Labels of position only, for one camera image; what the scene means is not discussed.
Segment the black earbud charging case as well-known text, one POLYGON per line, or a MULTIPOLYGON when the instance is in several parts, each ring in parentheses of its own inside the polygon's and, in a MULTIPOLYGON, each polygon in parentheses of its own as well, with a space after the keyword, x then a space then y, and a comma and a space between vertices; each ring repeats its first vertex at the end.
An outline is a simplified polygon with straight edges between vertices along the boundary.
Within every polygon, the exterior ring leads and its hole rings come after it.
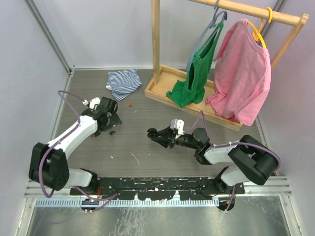
POLYGON ((149 128, 147 132, 148 132, 147 136, 150 139, 158 137, 158 132, 155 128, 149 128))

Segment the yellow clothes hanger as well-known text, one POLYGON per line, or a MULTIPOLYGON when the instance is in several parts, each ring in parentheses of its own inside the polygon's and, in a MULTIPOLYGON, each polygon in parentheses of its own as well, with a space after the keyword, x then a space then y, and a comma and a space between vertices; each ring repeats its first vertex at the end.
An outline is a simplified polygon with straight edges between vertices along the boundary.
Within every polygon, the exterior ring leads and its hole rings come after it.
MULTIPOLYGON (((272 21, 272 17, 273 17, 273 10, 272 8, 270 7, 267 7, 266 8, 269 12, 269 16, 268 16, 268 19, 267 19, 267 23, 271 23, 272 21)), ((257 27, 250 21, 247 21, 248 25, 250 25, 253 29, 253 32, 252 32, 252 37, 253 39, 256 41, 256 42, 259 42, 262 46, 263 49, 266 49, 266 44, 265 44, 265 41, 263 39, 263 36, 261 34, 261 31, 263 29, 263 26, 264 26, 264 20, 263 18, 260 19, 260 26, 259 26, 259 29, 257 29, 257 27)))

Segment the aluminium rail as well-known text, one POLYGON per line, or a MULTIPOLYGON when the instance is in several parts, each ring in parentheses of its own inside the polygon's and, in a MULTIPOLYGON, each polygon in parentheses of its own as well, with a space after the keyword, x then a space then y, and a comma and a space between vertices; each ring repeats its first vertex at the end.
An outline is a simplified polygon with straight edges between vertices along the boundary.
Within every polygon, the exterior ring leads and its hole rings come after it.
MULTIPOLYGON (((245 196, 292 196, 287 177, 271 176, 264 185, 256 185, 253 182, 242 184, 245 196)), ((44 197, 39 183, 29 181, 24 198, 44 197)))

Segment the wooden clothes rack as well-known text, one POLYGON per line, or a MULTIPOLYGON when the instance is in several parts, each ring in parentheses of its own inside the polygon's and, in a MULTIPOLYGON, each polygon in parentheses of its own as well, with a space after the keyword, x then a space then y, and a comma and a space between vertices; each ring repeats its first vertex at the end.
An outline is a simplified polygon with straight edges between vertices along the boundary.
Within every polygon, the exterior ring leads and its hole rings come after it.
MULTIPOLYGON (((309 14, 307 13, 304 13, 301 16, 294 16, 276 11, 273 11, 273 16, 270 17, 269 11, 267 9, 246 5, 230 0, 198 0, 197 2, 209 6, 217 6, 224 10, 254 16, 260 19, 271 19, 272 22, 278 22, 281 24, 292 26, 291 31, 271 59, 272 68, 275 68, 275 66, 278 64, 279 60, 282 58, 286 50, 292 44, 292 42, 299 34, 309 18, 309 14)), ((190 104, 185 106, 184 108, 180 108, 170 98, 166 97, 166 93, 174 87, 175 83, 178 80, 184 81, 186 79, 187 73, 176 68, 161 65, 159 63, 160 1, 151 1, 151 14, 154 75, 145 88, 145 96, 196 116, 202 110, 204 112, 206 120, 235 131, 240 131, 243 126, 241 122, 232 122, 228 119, 224 119, 215 115, 214 110, 210 106, 206 106, 204 102, 201 102, 199 104, 190 104)))

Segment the blue striped folded cloth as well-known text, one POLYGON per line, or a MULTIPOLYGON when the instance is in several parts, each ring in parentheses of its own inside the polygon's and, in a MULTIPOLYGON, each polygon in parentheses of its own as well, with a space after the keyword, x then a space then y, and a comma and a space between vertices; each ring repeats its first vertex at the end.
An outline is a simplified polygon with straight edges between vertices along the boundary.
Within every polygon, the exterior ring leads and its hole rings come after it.
POLYGON ((136 69, 109 72, 106 88, 117 101, 121 101, 142 85, 136 69))

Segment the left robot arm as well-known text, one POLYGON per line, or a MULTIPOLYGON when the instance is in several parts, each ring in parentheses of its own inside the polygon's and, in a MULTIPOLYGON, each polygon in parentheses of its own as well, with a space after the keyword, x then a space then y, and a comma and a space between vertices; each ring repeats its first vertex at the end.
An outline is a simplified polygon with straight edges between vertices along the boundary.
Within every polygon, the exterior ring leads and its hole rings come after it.
POLYGON ((78 120, 65 132, 46 144, 37 143, 31 154, 29 179, 42 186, 59 191, 64 187, 77 186, 86 194, 97 192, 97 174, 80 168, 71 169, 68 158, 90 135, 99 136, 121 123, 115 100, 102 97, 83 101, 87 106, 78 120))

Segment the green tank top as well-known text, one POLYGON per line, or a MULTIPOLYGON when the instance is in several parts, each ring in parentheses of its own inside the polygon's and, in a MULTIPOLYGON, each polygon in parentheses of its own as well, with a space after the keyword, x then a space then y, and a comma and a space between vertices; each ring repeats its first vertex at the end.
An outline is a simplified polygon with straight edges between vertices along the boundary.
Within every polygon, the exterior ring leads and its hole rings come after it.
POLYGON ((203 100, 205 84, 214 58, 215 48, 220 38, 224 23, 218 23, 214 31, 194 52, 189 63, 190 68, 184 81, 178 80, 173 89, 166 93, 177 106, 183 108, 192 103, 198 104, 203 100))

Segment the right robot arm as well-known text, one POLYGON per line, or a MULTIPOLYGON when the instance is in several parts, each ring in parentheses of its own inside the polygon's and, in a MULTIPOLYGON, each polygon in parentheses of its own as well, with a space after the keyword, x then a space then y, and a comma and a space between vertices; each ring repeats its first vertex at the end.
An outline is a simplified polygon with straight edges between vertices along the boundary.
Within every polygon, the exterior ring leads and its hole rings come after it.
POLYGON ((194 149, 194 157, 201 165, 233 163, 234 167, 227 166, 216 176, 216 188, 223 194, 238 183, 251 181, 256 185, 264 185, 281 163, 274 152, 250 135, 234 143, 214 145, 210 143, 204 128, 196 128, 191 134, 180 134, 172 126, 161 131, 149 128, 147 132, 148 138, 165 148, 178 145, 194 149))

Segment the pink t-shirt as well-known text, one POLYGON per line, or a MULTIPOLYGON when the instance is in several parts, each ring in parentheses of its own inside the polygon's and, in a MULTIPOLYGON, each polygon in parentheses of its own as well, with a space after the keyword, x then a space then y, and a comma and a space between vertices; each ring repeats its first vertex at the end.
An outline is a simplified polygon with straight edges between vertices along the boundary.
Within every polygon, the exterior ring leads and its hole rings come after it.
POLYGON ((251 126, 270 90, 271 62, 265 42, 257 44, 247 19, 226 33, 214 59, 216 93, 205 99, 215 114, 251 126))

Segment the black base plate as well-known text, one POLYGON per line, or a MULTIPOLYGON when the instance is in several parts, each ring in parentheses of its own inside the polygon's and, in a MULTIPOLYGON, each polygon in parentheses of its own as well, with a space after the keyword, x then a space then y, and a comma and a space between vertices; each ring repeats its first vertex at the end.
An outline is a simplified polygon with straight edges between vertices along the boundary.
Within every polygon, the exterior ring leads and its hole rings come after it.
POLYGON ((118 194, 120 200, 171 200, 176 193, 180 200, 211 200, 219 194, 229 195, 232 187, 220 187, 219 181, 209 177, 102 177, 97 180, 95 195, 118 194))

